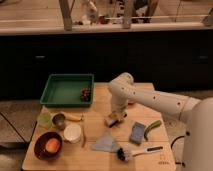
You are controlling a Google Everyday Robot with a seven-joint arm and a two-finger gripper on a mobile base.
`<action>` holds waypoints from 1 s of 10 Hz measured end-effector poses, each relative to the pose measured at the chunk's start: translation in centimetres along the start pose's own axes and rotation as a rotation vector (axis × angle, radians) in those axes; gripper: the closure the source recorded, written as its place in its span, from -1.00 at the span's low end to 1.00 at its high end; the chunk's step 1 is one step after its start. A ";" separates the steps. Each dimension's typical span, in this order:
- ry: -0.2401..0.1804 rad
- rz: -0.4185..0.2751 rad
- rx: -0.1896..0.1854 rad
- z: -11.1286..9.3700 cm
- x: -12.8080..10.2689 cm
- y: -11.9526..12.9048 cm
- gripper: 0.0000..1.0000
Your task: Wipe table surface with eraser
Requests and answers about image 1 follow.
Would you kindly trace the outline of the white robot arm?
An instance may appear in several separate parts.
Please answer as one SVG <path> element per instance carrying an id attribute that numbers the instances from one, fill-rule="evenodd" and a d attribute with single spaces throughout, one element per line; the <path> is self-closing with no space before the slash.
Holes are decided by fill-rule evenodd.
<path id="1" fill-rule="evenodd" d="M 213 97 L 204 100 L 134 86 L 124 72 L 108 83 L 111 110 L 123 112 L 133 100 L 186 124 L 181 171 L 213 171 Z"/>

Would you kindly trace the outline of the orange item behind arm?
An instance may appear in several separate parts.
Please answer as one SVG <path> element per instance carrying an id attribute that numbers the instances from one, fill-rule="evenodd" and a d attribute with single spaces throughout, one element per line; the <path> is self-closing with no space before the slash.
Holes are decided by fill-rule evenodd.
<path id="1" fill-rule="evenodd" d="M 133 101 L 133 100 L 128 100 L 128 105 L 134 105 L 135 104 L 135 101 Z"/>

